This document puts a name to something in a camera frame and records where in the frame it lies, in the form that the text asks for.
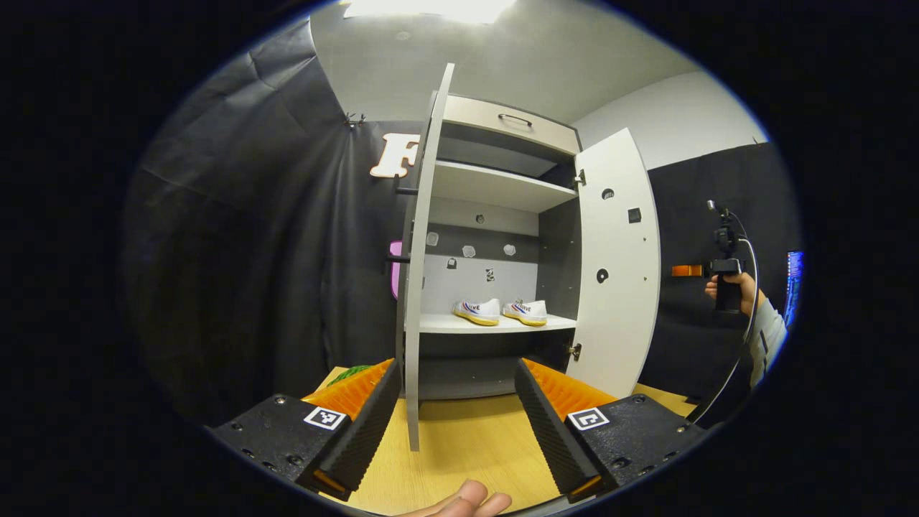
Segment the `cabinet shelf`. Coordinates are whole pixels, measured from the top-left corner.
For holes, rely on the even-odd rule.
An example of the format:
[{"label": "cabinet shelf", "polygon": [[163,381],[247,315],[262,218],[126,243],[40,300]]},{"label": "cabinet shelf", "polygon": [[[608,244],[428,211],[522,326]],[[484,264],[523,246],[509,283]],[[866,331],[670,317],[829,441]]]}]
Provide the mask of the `cabinet shelf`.
[{"label": "cabinet shelf", "polygon": [[542,330],[574,328],[576,323],[573,319],[548,315],[545,325],[531,327],[520,323],[512,317],[500,316],[500,321],[497,325],[485,327],[452,314],[422,314],[418,330],[426,334],[507,334],[510,332],[539,332]]},{"label": "cabinet shelf", "polygon": [[542,213],[576,198],[577,192],[500,170],[437,160],[431,195]]}]

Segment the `sticker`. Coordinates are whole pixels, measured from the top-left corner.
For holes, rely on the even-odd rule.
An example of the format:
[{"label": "sticker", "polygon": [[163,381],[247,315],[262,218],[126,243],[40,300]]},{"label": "sticker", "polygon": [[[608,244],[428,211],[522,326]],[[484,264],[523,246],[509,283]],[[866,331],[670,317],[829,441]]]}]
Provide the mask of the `sticker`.
[{"label": "sticker", "polygon": [[345,421],[345,416],[345,413],[339,413],[338,411],[319,408],[317,406],[312,413],[303,419],[303,421],[316,427],[334,431],[338,427],[338,424]]},{"label": "sticker", "polygon": [[568,418],[572,420],[574,427],[581,431],[587,431],[588,429],[593,429],[594,427],[600,427],[601,425],[609,423],[609,419],[600,412],[599,408],[575,411],[574,413],[569,413]]}]

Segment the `white sneaker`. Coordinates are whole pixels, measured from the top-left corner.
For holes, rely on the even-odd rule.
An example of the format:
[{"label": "white sneaker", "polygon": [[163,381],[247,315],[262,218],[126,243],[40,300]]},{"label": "white sneaker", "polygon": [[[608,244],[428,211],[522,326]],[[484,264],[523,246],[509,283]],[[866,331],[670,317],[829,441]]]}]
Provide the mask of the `white sneaker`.
[{"label": "white sneaker", "polygon": [[498,324],[501,314],[500,309],[501,302],[497,298],[492,298],[482,304],[474,304],[464,300],[453,305],[453,314],[465,317],[472,323],[491,327]]},{"label": "white sneaker", "polygon": [[546,324],[546,302],[538,300],[529,304],[519,302],[505,304],[503,315],[519,319],[520,323],[532,327],[542,327]]}]

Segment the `drawer handle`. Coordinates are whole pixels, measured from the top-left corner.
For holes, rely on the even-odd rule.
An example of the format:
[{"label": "drawer handle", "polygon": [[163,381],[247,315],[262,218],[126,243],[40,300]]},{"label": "drawer handle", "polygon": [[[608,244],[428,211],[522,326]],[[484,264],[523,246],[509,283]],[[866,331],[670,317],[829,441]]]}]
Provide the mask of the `drawer handle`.
[{"label": "drawer handle", "polygon": [[501,119],[502,121],[505,119],[505,117],[507,117],[508,119],[517,119],[519,121],[526,122],[528,127],[533,127],[533,122],[528,121],[527,119],[521,119],[520,117],[515,117],[514,115],[508,115],[506,113],[498,114],[498,118]]}]

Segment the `green object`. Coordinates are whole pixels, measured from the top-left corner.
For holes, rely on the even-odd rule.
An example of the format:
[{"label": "green object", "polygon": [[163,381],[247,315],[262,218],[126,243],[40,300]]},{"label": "green object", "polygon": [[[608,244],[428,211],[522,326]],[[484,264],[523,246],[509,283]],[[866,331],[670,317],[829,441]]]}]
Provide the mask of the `green object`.
[{"label": "green object", "polygon": [[342,379],[347,379],[348,377],[350,377],[351,375],[354,375],[355,373],[363,372],[364,370],[367,370],[370,366],[373,366],[373,365],[367,364],[367,365],[362,365],[362,366],[352,366],[351,368],[348,368],[347,370],[343,371],[341,375],[338,375],[335,379],[332,380],[331,383],[329,383],[325,387],[329,387]]}]

